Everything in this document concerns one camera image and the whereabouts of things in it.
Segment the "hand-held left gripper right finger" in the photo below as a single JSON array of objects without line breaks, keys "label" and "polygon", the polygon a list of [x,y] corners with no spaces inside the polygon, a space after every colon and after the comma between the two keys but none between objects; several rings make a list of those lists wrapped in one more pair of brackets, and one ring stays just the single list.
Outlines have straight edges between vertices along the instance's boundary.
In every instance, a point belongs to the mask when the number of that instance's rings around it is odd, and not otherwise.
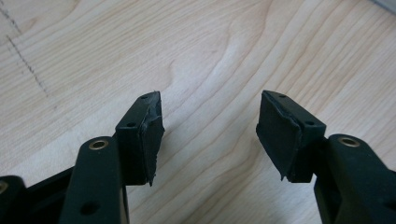
[{"label": "hand-held left gripper right finger", "polygon": [[317,178],[323,224],[396,224],[396,172],[370,146],[326,125],[288,96],[262,93],[256,133],[276,169],[291,183]]}]

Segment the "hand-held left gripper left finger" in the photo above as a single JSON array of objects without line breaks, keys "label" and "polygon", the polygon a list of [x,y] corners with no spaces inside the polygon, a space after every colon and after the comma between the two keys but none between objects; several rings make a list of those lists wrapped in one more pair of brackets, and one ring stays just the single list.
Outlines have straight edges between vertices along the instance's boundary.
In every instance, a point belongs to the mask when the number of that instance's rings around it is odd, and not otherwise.
[{"label": "hand-held left gripper left finger", "polygon": [[79,149],[59,224],[129,224],[126,188],[151,184],[164,134],[161,94],[136,99],[111,136]]}]

